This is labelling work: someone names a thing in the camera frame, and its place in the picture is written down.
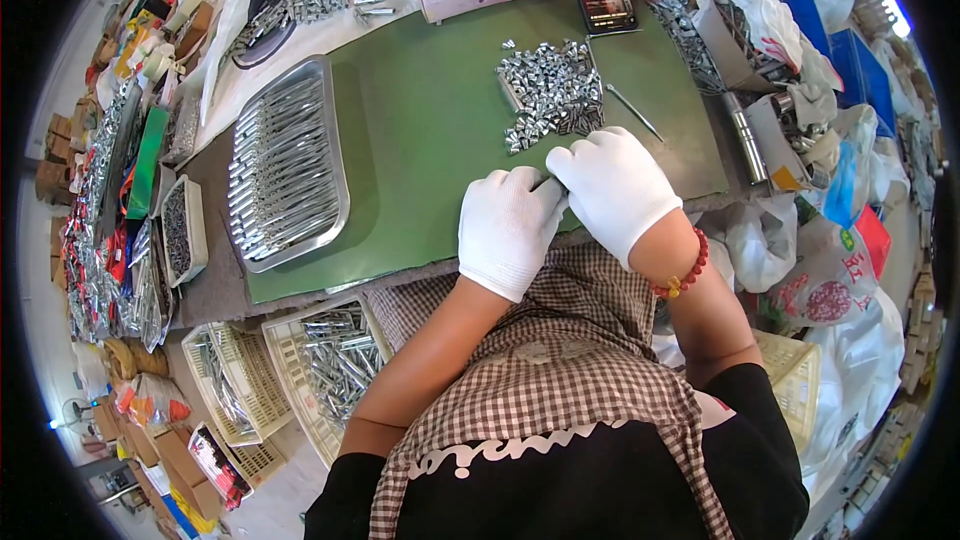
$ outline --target metal tray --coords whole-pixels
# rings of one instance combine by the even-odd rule
[[[282,263],[306,255],[306,253],[312,250],[329,245],[333,242],[333,239],[340,235],[340,232],[347,224],[347,217],[351,211],[351,195],[347,188],[347,174],[344,172],[343,155],[340,152],[340,132],[337,129],[337,112],[333,102],[333,74],[332,67],[330,66],[330,57],[326,54],[314,54],[284,71],[246,102],[237,120],[242,120],[243,117],[250,112],[252,105],[256,104],[257,101],[271,90],[282,89],[306,78],[318,75],[323,79],[323,122],[326,125],[327,138],[330,143],[330,168],[333,172],[333,181],[337,190],[339,208],[337,218],[333,222],[333,225],[322,234],[314,235],[297,242],[293,246],[284,248],[280,252],[272,254],[267,258],[244,258],[244,265],[251,273],[261,273],[270,270]]]

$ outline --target green work mat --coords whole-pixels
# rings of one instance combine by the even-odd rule
[[[609,92],[607,126],[629,129],[681,198],[728,188],[703,102],[676,47],[649,9],[642,31],[594,39],[604,83],[612,83],[667,140],[661,144]],[[576,0],[514,0],[442,25],[420,13],[380,27],[330,53],[350,213],[329,245],[246,276],[254,303],[420,267],[457,254],[467,185],[496,169],[546,170],[546,154],[575,135],[548,135],[509,157],[503,130],[516,120],[494,68],[540,42],[580,42]],[[580,222],[567,211],[560,230]]]

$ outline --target hand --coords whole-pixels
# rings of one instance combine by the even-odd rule
[[[630,251],[644,232],[684,206],[653,156],[622,127],[591,132],[569,150],[555,147],[546,169],[570,190],[574,215],[624,270],[635,271]]]
[[[471,182],[460,210],[460,273],[519,303],[567,210],[564,189],[531,166]]]

